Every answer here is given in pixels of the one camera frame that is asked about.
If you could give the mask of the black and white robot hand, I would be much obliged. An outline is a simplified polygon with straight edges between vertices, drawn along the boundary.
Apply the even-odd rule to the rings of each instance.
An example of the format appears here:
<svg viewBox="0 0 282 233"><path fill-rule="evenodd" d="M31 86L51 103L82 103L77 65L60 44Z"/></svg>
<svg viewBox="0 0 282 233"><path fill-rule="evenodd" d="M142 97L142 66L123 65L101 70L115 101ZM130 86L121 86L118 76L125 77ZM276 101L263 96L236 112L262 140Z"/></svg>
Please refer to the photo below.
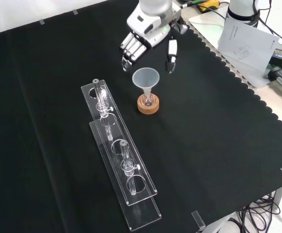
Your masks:
<svg viewBox="0 0 282 233"><path fill-rule="evenodd" d="M173 36L173 30L185 34L189 27L181 16L181 8L175 3L165 4L163 10L164 12L151 15L148 9L138 3L128 17L126 22L130 32L120 44L121 64L124 71L130 70L143 55L159 45L165 38L168 38L165 70L168 73L174 71L177 60L177 40Z"/></svg>

